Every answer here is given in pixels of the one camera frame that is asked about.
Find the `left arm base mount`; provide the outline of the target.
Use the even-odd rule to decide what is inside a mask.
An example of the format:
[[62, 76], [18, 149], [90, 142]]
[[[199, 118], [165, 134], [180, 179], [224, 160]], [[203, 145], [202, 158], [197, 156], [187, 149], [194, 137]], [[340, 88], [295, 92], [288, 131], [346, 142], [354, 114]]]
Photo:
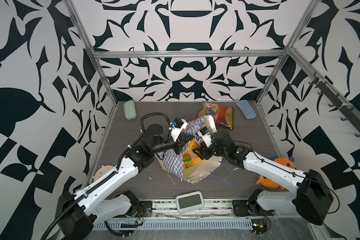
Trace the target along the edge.
[[153, 202], [141, 201], [131, 191], [124, 191], [125, 195], [132, 204], [129, 210], [123, 215], [115, 215], [114, 218], [127, 218], [127, 217], [145, 217], [152, 213]]

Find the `gold fruit gummy bag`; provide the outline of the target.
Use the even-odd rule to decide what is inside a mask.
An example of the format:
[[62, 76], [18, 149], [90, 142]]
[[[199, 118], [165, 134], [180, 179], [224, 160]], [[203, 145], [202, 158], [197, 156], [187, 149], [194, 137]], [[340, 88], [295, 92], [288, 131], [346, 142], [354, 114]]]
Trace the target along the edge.
[[198, 117], [212, 116], [216, 126], [220, 126], [229, 130], [234, 129], [234, 114], [233, 107], [226, 107], [223, 105], [202, 102], [202, 109], [198, 113]]

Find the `aluminium cage frame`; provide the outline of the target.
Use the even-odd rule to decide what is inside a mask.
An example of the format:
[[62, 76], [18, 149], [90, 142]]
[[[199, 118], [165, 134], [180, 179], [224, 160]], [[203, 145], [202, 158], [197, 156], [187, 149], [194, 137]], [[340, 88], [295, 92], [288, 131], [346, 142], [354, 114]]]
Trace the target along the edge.
[[360, 138], [309, 74], [360, 111], [360, 1], [72, 1], [118, 101], [255, 100], [277, 149], [337, 197], [325, 225], [360, 239]]

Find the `yellow snack bag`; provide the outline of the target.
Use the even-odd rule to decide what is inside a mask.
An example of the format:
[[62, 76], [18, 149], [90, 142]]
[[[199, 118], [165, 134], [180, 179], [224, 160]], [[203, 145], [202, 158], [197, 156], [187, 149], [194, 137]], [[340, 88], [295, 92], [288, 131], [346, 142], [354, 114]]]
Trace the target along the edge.
[[183, 154], [184, 169], [188, 169], [193, 165], [202, 161], [202, 159], [193, 152], [193, 150], [198, 147], [199, 147], [198, 144], [194, 140], [190, 141], [189, 146], [187, 147], [185, 153]]

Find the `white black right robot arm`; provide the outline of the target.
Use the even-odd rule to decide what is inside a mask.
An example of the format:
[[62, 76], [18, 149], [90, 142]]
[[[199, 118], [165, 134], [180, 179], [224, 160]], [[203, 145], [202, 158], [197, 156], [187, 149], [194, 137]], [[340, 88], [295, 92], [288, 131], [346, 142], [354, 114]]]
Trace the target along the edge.
[[258, 209], [297, 213], [314, 225], [324, 224], [337, 195], [319, 172], [304, 172], [278, 164], [256, 153], [250, 144], [234, 141], [224, 131], [213, 134], [204, 128], [198, 131], [197, 136], [202, 142], [193, 152], [201, 159], [222, 157], [231, 165], [257, 173], [286, 189], [286, 192], [260, 191], [253, 194]]

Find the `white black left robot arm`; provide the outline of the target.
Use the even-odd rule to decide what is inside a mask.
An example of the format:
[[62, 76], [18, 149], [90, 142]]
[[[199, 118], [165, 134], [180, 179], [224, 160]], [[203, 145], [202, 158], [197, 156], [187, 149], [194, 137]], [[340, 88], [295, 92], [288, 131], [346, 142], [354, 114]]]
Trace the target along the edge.
[[55, 220], [50, 227], [59, 226], [66, 240], [82, 240], [101, 220], [132, 214], [132, 206], [137, 205], [138, 199], [131, 192], [125, 192], [111, 201], [106, 198], [149, 166], [157, 153], [173, 150], [179, 154], [193, 139], [193, 135], [186, 133], [187, 125], [183, 119], [170, 122], [167, 138], [163, 137], [163, 128], [158, 124], [141, 130], [139, 138], [126, 148], [118, 164], [109, 172], [74, 194], [61, 194]]

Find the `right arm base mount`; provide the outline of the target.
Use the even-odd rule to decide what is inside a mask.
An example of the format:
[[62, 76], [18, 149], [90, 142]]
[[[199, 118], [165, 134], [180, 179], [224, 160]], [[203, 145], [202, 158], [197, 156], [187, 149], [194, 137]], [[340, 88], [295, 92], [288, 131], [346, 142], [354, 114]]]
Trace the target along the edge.
[[257, 189], [247, 200], [233, 200], [233, 213], [237, 217], [256, 217], [263, 216], [266, 214], [267, 216], [273, 216], [274, 211], [265, 211], [260, 207], [260, 205], [256, 202], [257, 197], [263, 190]]

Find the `checkered paper bag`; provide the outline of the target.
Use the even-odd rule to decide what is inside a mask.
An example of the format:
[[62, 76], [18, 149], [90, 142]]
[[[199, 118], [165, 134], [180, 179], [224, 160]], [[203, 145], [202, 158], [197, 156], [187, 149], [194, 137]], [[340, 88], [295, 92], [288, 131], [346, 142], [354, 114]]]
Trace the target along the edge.
[[211, 156], [203, 159], [200, 157], [201, 152], [196, 150], [202, 146], [204, 140], [212, 142], [211, 136], [217, 132], [216, 125], [211, 116], [204, 116], [188, 122], [182, 132], [192, 135], [193, 139], [181, 148], [180, 153], [168, 150], [158, 153], [156, 159], [167, 173], [179, 177], [182, 181], [196, 184], [223, 164], [222, 157]]

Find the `black wall hook rail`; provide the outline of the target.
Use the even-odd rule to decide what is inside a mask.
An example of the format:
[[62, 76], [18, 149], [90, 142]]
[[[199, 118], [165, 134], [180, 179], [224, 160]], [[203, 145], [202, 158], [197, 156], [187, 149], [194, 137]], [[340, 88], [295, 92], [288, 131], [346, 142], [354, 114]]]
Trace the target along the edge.
[[359, 132], [355, 137], [360, 138], [360, 111], [352, 104], [346, 97], [341, 94], [333, 84], [327, 79], [321, 79], [317, 72], [309, 74], [313, 80], [310, 86], [315, 86], [320, 91], [318, 92], [319, 98], [317, 101], [317, 111], [319, 112], [320, 101], [325, 96], [331, 103], [328, 107], [335, 111], [340, 111], [344, 116], [341, 121], [350, 122], [354, 128]]

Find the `white digital timer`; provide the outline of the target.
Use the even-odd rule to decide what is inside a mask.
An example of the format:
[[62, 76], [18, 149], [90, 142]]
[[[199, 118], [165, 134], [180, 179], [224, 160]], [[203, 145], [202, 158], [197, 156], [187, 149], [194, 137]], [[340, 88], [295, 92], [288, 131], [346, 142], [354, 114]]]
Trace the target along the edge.
[[200, 210], [205, 205], [203, 195], [200, 191], [179, 195], [175, 198], [175, 202], [179, 214]]

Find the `light blue case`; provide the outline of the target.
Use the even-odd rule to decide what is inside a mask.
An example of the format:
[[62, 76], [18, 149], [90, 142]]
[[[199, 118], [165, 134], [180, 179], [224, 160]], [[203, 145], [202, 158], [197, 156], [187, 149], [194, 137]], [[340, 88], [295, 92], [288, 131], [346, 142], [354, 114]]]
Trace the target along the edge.
[[251, 120], [257, 116], [256, 112], [247, 100], [238, 101], [237, 106], [239, 107], [240, 111], [243, 113], [246, 119]]

